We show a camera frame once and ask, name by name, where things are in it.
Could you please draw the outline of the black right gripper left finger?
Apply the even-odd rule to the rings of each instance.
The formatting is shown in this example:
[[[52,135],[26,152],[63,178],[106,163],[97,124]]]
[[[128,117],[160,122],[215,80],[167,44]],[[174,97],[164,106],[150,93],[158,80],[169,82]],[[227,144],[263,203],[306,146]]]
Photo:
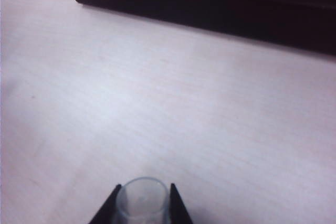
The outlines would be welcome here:
[[[112,193],[90,220],[90,224],[112,224],[114,222],[117,212],[117,195],[121,188],[122,186],[120,184],[116,185]]]

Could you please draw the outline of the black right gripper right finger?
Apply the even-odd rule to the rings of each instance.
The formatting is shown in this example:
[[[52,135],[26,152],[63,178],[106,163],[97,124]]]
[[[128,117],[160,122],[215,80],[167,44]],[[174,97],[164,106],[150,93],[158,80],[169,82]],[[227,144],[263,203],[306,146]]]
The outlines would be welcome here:
[[[193,224],[192,218],[174,183],[170,184],[169,217],[172,224]]]

